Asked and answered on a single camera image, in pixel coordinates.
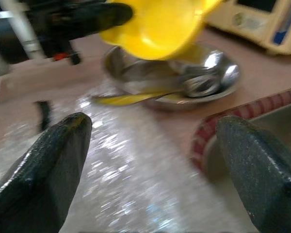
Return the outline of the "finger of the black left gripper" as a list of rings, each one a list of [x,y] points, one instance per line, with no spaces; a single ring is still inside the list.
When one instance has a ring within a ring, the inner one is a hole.
[[[72,10],[70,33],[88,36],[127,23],[133,9],[124,3],[83,2]]]

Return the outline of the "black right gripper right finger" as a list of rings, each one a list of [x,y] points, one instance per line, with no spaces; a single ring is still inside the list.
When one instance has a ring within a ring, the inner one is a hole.
[[[291,233],[291,150],[238,116],[221,118],[216,136],[253,225],[261,233]]]

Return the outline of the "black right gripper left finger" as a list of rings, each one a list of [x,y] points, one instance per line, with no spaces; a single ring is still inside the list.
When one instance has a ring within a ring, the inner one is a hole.
[[[0,180],[0,233],[57,233],[80,183],[90,117],[70,114],[46,129]]]

